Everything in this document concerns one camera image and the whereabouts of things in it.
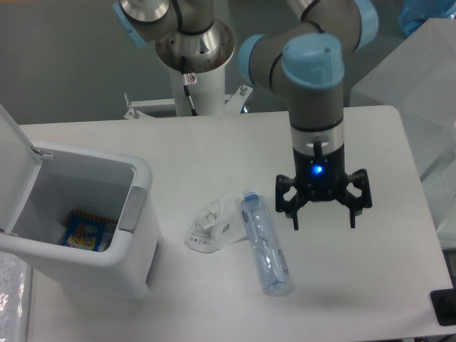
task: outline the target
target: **trash bin lid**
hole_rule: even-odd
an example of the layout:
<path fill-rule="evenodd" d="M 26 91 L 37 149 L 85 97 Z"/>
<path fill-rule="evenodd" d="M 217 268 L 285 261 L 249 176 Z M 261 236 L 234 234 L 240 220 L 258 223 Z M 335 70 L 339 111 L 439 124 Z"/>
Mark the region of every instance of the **trash bin lid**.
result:
<path fill-rule="evenodd" d="M 0 105 L 0 229 L 6 232 L 13 229 L 38 177 L 41 159 L 31 141 Z"/>

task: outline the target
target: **white table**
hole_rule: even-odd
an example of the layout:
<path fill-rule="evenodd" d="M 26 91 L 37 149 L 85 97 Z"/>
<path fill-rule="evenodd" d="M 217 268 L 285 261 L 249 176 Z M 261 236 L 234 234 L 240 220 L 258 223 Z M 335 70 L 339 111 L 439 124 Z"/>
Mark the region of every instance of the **white table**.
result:
<path fill-rule="evenodd" d="M 300 230 L 274 211 L 277 174 L 294 176 L 286 113 L 23 126 L 33 139 L 138 155 L 152 166 L 164 238 L 143 303 L 63 290 L 35 272 L 28 339 L 37 341 L 367 341 L 456 332 L 429 293 L 451 287 L 399 115 L 346 110 L 346 171 L 368 170 L 373 208 L 310 203 Z M 294 289 L 261 292 L 249 242 L 214 254 L 184 235 L 211 200 L 265 195 Z"/>

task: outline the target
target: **robotic arm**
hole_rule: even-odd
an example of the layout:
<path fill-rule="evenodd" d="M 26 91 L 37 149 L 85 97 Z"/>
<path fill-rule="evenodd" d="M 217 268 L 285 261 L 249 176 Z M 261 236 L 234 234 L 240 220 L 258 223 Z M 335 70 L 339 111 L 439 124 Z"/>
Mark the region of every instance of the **robotic arm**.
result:
<path fill-rule="evenodd" d="M 307 202 L 337 200 L 350 210 L 351 227 L 372 207 L 368 175 L 345 173 L 343 57 L 371 41 L 378 17 L 368 0 L 289 0 L 301 25 L 277 36 L 252 36 L 239 52 L 239 69 L 255 86 L 289 107 L 296 177 L 276 178 L 276 211 L 298 230 L 297 212 Z M 348 184 L 361 190 L 356 197 Z M 289 201 L 284 195 L 296 188 Z"/>
<path fill-rule="evenodd" d="M 155 41 L 173 84 L 180 83 L 173 88 L 177 116 L 222 112 L 223 66 L 234 52 L 234 37 L 214 19 L 213 0 L 118 0 L 113 8 L 136 46 Z M 185 81 L 187 74 L 195 83 Z"/>

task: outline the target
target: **white trash bin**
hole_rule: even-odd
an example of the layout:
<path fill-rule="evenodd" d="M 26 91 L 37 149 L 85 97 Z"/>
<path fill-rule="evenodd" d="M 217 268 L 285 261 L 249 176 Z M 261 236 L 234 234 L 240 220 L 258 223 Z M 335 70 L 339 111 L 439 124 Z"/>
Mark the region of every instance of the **white trash bin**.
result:
<path fill-rule="evenodd" d="M 32 142 L 0 105 L 0 250 L 62 286 L 141 300 L 157 259 L 160 227 L 141 158 Z M 118 219 L 104 252 L 65 247 L 74 209 Z"/>

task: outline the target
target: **plastic water bottle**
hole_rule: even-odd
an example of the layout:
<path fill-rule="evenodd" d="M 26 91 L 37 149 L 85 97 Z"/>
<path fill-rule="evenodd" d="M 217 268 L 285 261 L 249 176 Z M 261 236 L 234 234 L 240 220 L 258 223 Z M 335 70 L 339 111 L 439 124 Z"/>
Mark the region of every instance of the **plastic water bottle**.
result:
<path fill-rule="evenodd" d="M 455 17 L 455 0 L 405 0 L 399 15 L 399 25 L 403 33 L 409 36 L 429 18 L 454 19 Z"/>
<path fill-rule="evenodd" d="M 285 294 L 290 287 L 289 270 L 264 197 L 251 190 L 245 191 L 241 209 L 263 289 L 268 294 Z"/>

